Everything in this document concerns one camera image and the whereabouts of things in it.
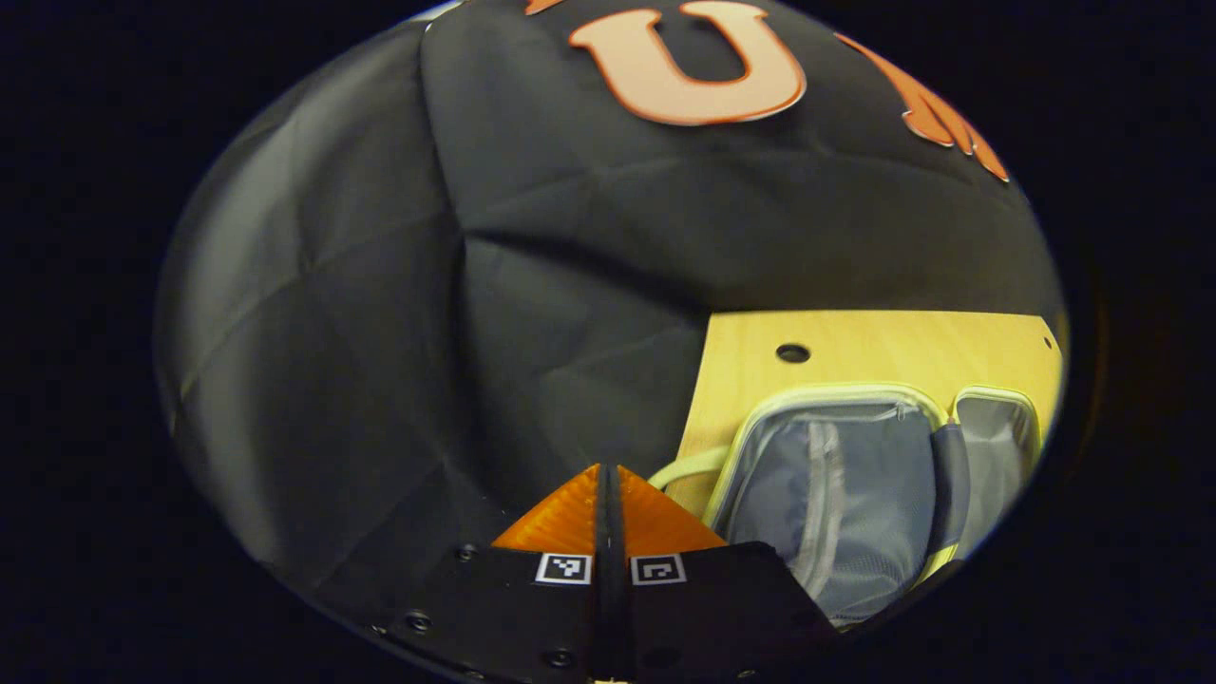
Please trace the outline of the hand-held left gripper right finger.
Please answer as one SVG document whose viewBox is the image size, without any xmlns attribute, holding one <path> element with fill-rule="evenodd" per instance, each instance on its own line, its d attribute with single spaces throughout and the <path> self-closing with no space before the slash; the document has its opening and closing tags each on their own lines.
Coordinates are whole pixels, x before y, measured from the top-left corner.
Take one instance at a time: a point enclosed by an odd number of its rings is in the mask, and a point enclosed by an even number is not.
<svg viewBox="0 0 1216 684">
<path fill-rule="evenodd" d="M 634 683 L 793 683 L 840 633 L 767 542 L 724 542 L 610 469 L 610 663 Z"/>
</svg>

